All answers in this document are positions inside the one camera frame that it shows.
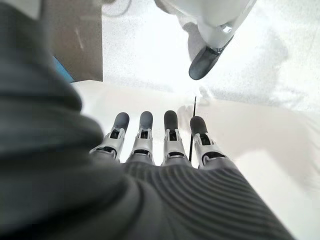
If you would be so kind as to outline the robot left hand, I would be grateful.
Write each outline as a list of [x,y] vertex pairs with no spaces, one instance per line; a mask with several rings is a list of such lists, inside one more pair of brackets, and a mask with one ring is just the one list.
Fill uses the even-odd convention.
[[290,240],[226,157],[119,163],[57,72],[46,3],[0,3],[3,240]]

